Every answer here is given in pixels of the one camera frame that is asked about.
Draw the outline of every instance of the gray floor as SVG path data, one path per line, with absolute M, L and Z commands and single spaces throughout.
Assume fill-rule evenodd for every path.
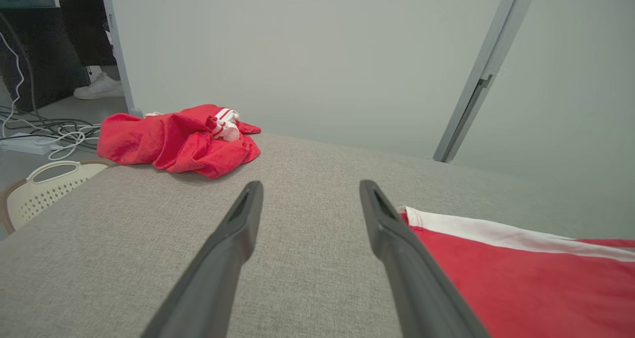
M 127 112 L 124 98 L 82 101 L 75 97 L 69 97 L 39 109 L 39 113 L 44 117 L 75 118 L 89 121 L 90 123 L 101 123 L 106 117 L 118 112 Z M 19 131 L 7 131 L 7 135 L 12 135 L 16 132 Z M 3 192 L 14 182 L 26 178 L 39 166 L 50 162 L 47 156 L 0 150 L 0 192 Z M 66 159 L 70 161 L 86 161 L 97 158 L 95 151 L 78 149 Z M 4 226 L 0 225 L 0 239 L 4 239 L 6 236 L 7 233 Z

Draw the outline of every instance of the red garment with white stripe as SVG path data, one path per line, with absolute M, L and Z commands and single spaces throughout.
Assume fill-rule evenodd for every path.
M 109 116 L 102 122 L 97 155 L 118 164 L 152 163 L 159 170 L 220 177 L 258 157 L 260 149 L 245 134 L 260 133 L 260 128 L 234 121 L 240 131 L 238 140 L 217 139 L 226 132 L 225 121 L 216 117 L 219 113 L 235 112 L 200 105 L 145 119 L 129 114 Z
M 493 337 L 635 337 L 635 241 L 399 211 Z

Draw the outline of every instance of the white stripe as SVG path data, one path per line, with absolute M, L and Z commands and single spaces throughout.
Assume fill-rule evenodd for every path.
M 400 206 L 397 211 L 407 214 L 410 226 L 422 227 L 441 234 L 478 241 L 494 247 L 552 254 L 604 257 L 635 263 L 635 252 L 619 248 L 579 243 L 572 238 L 524 230 L 511 225 L 490 222 L 489 220 L 426 213 L 408 206 Z
M 222 119 L 223 116 L 225 116 L 225 114 L 229 111 L 231 111 L 232 109 L 227 109 L 227 107 L 224 107 L 222 110 L 218 111 L 218 114 L 216 114 L 216 119 L 220 120 Z
M 234 110 L 229 110 L 229 111 L 225 112 L 225 114 L 224 114 L 223 116 L 220 116 L 220 118 L 221 118 L 223 121 L 229 121 L 229 119 L 228 119 L 227 117 L 231 117 L 231 114 L 232 114 L 233 112 L 235 112 L 235 111 L 234 111 Z

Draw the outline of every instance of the white wall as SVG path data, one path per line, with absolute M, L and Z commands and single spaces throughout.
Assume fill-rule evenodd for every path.
M 113 0 L 134 105 L 431 157 L 500 0 Z
M 634 135 L 635 0 L 533 0 L 455 161 L 635 214 Z

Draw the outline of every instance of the basket handle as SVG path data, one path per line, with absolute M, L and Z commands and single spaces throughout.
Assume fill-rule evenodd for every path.
M 60 175 L 57 175 L 56 177 L 52 177 L 52 178 L 48 178 L 48 179 L 41 180 L 41 181 L 39 181 L 39 182 L 36 182 L 35 180 L 33 180 L 33 179 L 36 177 L 36 175 L 38 175 L 38 174 L 42 173 L 43 171 L 49 170 L 49 169 L 51 169 L 51 168 L 53 168 L 53 167 L 58 167 L 58 166 L 69 166 L 69 165 L 70 165 L 70 166 L 75 166 L 75 169 L 70 170 L 70 171 L 68 171 L 68 172 L 66 172 L 66 173 L 62 173 L 62 174 L 60 174 Z M 34 170 L 34 171 L 33 171 L 33 172 L 29 175 L 29 177 L 27 177 L 27 182 L 29 182 L 29 183 L 31 183 L 31 184 L 41 184 L 41 183 L 44 183 L 44 182 L 48 182 L 48 181 L 50 181 L 50 180 L 54 180 L 54 179 L 57 179 L 57 178 L 64 177 L 65 175 L 69 175 L 70 173 L 75 173 L 75 172 L 77 172 L 77 171 L 79 170 L 79 167 L 81 167 L 81 163 L 80 163 L 80 162 L 75 162 L 75 161 L 57 161 L 57 162 L 50 162 L 50 163 L 47 163 L 47 164 L 45 164 L 45 165 L 41 166 L 41 167 L 40 167 L 40 168 L 38 168 L 37 170 Z

